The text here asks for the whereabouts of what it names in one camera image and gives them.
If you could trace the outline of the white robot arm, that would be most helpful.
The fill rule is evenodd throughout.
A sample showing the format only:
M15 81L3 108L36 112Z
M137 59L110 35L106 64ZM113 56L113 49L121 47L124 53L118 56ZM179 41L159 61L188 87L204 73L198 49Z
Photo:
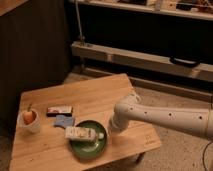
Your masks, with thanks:
M121 133L130 121L147 122L213 140L213 110L210 109L145 106L137 93L130 93L115 104L108 129Z

